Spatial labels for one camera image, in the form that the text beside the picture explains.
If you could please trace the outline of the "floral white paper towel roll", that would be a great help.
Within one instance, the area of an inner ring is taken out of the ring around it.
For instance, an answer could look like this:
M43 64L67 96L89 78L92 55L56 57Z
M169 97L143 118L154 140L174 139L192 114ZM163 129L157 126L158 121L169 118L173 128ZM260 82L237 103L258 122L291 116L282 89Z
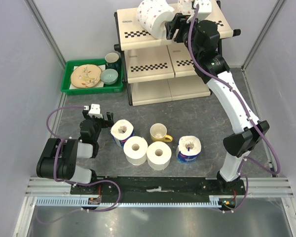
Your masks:
M182 15L192 15L194 13L194 9L192 0L178 0L177 10Z

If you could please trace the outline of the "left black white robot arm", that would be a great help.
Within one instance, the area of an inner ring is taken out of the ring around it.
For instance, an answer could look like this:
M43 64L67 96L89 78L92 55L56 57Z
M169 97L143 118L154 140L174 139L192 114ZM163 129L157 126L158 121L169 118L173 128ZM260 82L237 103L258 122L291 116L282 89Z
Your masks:
M38 160L36 172L40 178L53 179L56 182L69 182L81 185L87 194L98 190L98 181L93 179L96 174L91 169L77 165L78 158L95 158L98 154L98 138L102 129L114 125L113 113L107 112L102 118L83 112L84 120L80 123L78 139L49 138Z

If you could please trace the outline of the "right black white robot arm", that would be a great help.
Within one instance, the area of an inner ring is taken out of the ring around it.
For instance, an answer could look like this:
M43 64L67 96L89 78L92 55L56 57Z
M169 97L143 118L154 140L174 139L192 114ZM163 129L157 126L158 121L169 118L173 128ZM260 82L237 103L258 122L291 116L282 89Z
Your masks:
M165 28L168 40L188 48L195 72L216 95L231 122L233 134L223 139L227 153L216 182L217 191L228 194L240 178L241 162L269 130L269 124L251 111L235 85L218 50L221 39L215 22L188 21L187 16L177 13L172 21L166 22Z

